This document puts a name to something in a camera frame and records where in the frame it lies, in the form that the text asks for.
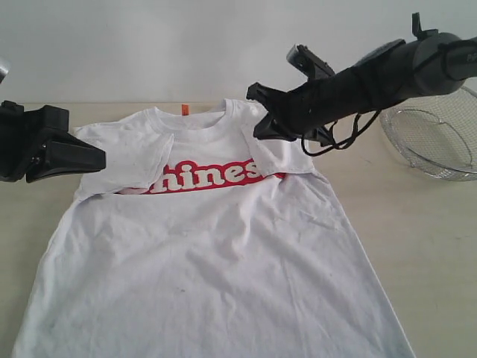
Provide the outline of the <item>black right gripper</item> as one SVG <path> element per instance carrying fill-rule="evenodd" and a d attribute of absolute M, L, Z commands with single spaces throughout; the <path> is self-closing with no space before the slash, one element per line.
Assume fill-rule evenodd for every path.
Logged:
<path fill-rule="evenodd" d="M 246 99 L 257 101 L 269 112 L 253 129 L 258 140 L 293 142 L 315 128 L 373 109 L 371 94 L 353 67 L 288 92 L 254 83 Z"/>

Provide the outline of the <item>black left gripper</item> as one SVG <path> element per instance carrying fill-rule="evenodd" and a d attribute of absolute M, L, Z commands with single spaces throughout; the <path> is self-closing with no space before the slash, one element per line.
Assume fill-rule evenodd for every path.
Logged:
<path fill-rule="evenodd" d="M 103 150 L 68 131 L 69 111 L 66 109 L 45 105 L 26 110 L 16 102 L 3 101 L 1 181 L 16 182 L 25 176 L 27 183 L 33 183 L 58 176 L 99 172 L 106 167 Z"/>

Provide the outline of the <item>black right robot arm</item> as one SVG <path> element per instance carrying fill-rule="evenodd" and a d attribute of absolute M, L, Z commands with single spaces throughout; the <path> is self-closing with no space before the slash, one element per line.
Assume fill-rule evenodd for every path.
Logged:
<path fill-rule="evenodd" d="M 331 137 L 323 129 L 329 123 L 410 98 L 448 95 L 476 76 L 476 39 L 424 30 L 418 13 L 412 16 L 412 33 L 414 41 L 390 41 L 340 72 L 306 46 L 294 46 L 287 61 L 307 81 L 288 92 L 259 83 L 248 88 L 247 98 L 267 110 L 254 128 L 254 137 L 329 144 Z"/>

